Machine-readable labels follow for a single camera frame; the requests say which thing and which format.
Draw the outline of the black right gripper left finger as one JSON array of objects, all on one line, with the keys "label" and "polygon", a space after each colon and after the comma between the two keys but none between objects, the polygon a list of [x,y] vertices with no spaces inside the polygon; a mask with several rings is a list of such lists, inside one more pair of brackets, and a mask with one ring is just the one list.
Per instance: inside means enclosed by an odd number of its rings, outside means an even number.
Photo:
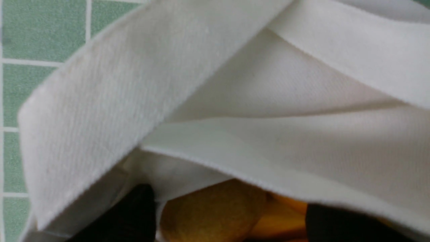
[{"label": "black right gripper left finger", "polygon": [[156,228],[154,191],[148,184],[139,184],[68,241],[153,242]]}]

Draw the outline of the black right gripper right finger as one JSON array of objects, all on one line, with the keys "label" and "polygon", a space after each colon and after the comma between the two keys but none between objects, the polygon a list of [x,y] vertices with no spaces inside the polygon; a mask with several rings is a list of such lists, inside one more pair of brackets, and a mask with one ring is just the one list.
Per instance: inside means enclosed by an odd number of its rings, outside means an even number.
[{"label": "black right gripper right finger", "polygon": [[410,238],[365,214],[310,204],[306,211],[309,242],[411,242]]}]

